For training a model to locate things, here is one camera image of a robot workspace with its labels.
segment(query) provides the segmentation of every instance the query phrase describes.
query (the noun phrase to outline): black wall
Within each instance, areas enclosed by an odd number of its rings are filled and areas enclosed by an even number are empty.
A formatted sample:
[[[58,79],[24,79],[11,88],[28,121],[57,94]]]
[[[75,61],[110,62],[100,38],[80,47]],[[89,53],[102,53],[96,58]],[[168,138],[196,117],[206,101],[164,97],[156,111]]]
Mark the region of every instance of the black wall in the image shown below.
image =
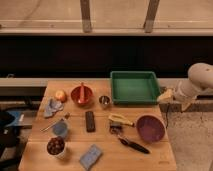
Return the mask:
[[[213,64],[213,37],[0,37],[0,77],[109,77],[112,70],[152,70],[185,77]]]

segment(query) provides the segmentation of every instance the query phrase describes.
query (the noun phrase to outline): red bowl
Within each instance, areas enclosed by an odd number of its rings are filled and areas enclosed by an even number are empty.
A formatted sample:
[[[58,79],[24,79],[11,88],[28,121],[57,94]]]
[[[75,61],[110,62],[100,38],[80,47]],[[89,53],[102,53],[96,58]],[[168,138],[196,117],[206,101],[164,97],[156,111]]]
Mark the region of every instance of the red bowl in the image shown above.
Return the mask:
[[[93,93],[92,93],[92,90],[89,87],[84,86],[84,98],[85,98],[85,101],[84,101],[84,103],[79,103],[80,89],[81,89],[81,86],[78,86],[78,87],[74,88],[72,90],[72,92],[71,92],[71,98],[74,101],[74,103],[76,103],[77,105],[85,106],[85,105],[89,104],[92,101]]]
[[[148,143],[160,141],[165,134],[162,122],[151,115],[140,117],[136,128],[140,137]]]

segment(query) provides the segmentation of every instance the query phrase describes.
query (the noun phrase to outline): apple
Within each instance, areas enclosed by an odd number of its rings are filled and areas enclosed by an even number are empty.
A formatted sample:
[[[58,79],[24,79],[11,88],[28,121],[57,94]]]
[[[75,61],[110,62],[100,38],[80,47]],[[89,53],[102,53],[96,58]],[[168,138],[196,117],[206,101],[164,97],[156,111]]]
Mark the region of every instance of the apple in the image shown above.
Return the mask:
[[[64,90],[58,90],[55,92],[55,98],[56,100],[61,101],[62,103],[67,101],[67,95],[64,92]]]

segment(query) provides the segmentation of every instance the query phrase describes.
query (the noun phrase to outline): wooden table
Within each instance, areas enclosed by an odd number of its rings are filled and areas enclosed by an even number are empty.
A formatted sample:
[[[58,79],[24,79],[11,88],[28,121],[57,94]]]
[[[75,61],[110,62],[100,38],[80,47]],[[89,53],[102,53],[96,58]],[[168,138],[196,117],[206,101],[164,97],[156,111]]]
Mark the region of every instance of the wooden table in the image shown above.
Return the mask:
[[[92,88],[94,104],[85,109],[77,107],[71,100],[70,93],[83,81]],[[54,97],[55,91],[63,89],[68,95],[68,101],[64,110],[58,112],[53,118],[43,117],[44,108],[48,99]],[[129,139],[147,147],[151,154],[146,155],[122,145],[115,135],[109,133],[108,115],[110,113],[123,114],[134,122],[142,115],[154,115],[163,122],[159,106],[114,106],[103,110],[99,105],[98,98],[101,95],[111,97],[110,82],[105,80],[74,80],[74,81],[51,81],[48,83],[29,141],[26,145],[20,171],[83,171],[80,165],[80,157],[92,144],[96,144],[103,151],[103,156],[92,167],[96,171],[175,171],[176,163],[170,142],[166,135],[157,143],[147,144],[140,139],[136,128],[124,126],[124,134]],[[85,128],[85,111],[92,110],[95,114],[96,132],[87,133]],[[46,151],[47,142],[54,137],[51,129],[41,132],[41,129],[61,118],[66,112],[71,113],[69,118],[70,133],[66,138],[68,148],[67,158],[59,160]]]

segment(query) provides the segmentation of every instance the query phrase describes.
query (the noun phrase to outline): green tray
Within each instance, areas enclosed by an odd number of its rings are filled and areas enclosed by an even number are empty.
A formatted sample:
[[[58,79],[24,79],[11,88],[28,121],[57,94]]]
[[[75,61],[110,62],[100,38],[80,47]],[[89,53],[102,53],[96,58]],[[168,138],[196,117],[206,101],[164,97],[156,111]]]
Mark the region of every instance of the green tray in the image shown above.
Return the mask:
[[[110,76],[114,104],[157,104],[160,88],[154,72],[112,71]]]

